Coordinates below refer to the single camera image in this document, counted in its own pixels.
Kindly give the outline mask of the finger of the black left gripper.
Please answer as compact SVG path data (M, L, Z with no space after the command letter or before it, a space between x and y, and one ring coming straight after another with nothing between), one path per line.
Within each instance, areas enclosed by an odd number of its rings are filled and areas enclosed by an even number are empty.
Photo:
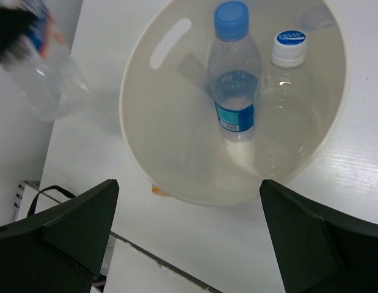
M0 5L0 64L11 66L33 55L24 35L37 20L35 14L23 9Z

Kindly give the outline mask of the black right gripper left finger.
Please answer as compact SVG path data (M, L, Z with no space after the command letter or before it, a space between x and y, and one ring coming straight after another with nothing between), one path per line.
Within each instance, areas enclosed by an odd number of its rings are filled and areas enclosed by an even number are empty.
M0 226L0 292L90 292L100 275L118 193L117 180L107 179Z

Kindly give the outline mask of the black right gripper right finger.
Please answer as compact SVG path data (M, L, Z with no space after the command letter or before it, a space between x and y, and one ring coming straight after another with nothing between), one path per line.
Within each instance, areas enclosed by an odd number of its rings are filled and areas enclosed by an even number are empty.
M378 224L269 179L260 198L286 292L378 292Z

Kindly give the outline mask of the clear bottle white label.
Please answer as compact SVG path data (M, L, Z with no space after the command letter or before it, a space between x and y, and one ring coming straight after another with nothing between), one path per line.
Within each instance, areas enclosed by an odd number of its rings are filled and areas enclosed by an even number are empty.
M41 121L54 121L79 110L90 90L45 2L0 1L0 5L36 17L0 57L32 113Z

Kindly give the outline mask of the clear unlabelled plastic bottle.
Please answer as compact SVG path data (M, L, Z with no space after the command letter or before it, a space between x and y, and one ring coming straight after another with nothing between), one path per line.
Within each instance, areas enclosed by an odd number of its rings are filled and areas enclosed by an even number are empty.
M274 37L256 118L255 163L265 178L291 176L318 146L307 49L307 36L300 30L281 31Z

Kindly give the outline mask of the clear bottle blue label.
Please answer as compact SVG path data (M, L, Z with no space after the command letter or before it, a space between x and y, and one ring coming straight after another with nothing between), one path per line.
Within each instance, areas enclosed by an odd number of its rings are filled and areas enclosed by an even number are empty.
M213 15L216 39L208 59L211 96L223 136L251 140L263 64L250 35L249 9L241 1L219 5Z

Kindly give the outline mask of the orange plastic bottle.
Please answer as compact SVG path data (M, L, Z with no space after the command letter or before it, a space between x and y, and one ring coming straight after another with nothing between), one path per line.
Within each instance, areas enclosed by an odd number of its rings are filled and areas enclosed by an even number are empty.
M163 190L161 190L160 188L156 187L156 186L152 186L152 189L151 189L152 193L155 194L155 195L159 195L159 196L162 196L162 197L168 197L169 194L164 192Z

